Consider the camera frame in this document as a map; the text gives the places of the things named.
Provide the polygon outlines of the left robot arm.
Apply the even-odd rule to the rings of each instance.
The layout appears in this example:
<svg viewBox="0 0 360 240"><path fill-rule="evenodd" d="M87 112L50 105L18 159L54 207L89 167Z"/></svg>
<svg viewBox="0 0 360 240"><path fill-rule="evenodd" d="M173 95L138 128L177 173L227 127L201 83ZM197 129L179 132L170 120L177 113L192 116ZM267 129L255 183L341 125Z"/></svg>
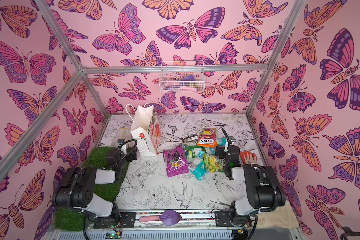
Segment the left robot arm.
<svg viewBox="0 0 360 240"><path fill-rule="evenodd" d="M109 185L121 180L126 163L137 159L137 150L113 148L107 152L106 167L69 168L54 190L52 204L57 208L66 208L92 217L104 225L117 225L121 214L117 205L98 196L95 187Z"/></svg>

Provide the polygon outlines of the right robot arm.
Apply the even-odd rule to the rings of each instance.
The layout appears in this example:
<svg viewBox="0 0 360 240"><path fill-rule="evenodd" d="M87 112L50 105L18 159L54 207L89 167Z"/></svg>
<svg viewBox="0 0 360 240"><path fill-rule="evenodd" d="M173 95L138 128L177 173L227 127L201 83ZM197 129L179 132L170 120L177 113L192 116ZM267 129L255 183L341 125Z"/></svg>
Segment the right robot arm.
<svg viewBox="0 0 360 240"><path fill-rule="evenodd" d="M275 171L270 166L258 164L256 154L240 151L234 145L216 148L223 160L226 177L244 184L246 196L233 201L229 206L230 222L237 226L257 214L274 211L285 205L286 197Z"/></svg>

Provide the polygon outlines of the purple snack packet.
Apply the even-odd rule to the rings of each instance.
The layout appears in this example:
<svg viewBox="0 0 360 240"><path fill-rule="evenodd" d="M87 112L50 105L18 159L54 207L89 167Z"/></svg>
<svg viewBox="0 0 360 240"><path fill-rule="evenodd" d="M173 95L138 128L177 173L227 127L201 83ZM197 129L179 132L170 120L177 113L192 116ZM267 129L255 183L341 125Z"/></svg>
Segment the purple snack packet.
<svg viewBox="0 0 360 240"><path fill-rule="evenodd" d="M189 172L188 160L182 145L178 145L172 150L164 150L163 157L169 178Z"/></svg>

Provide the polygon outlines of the teal candy bag with red label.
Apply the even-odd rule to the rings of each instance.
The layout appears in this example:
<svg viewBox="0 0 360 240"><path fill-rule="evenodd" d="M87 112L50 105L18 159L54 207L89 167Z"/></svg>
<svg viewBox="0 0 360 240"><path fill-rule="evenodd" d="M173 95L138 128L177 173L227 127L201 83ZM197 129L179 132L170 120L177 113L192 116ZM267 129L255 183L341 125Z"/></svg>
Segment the teal candy bag with red label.
<svg viewBox="0 0 360 240"><path fill-rule="evenodd" d="M195 158L188 159L188 169L199 181L202 181L207 173L204 155L204 152L199 152Z"/></svg>

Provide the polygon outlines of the green Fox's spring tea bag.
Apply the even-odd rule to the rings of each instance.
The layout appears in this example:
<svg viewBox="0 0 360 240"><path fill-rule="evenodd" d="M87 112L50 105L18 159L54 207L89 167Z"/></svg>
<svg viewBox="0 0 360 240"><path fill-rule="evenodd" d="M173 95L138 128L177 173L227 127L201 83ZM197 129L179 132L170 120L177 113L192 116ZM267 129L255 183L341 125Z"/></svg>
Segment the green Fox's spring tea bag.
<svg viewBox="0 0 360 240"><path fill-rule="evenodd" d="M206 165L207 173L223 173L224 172L224 161L215 155L205 154L204 163Z"/></svg>

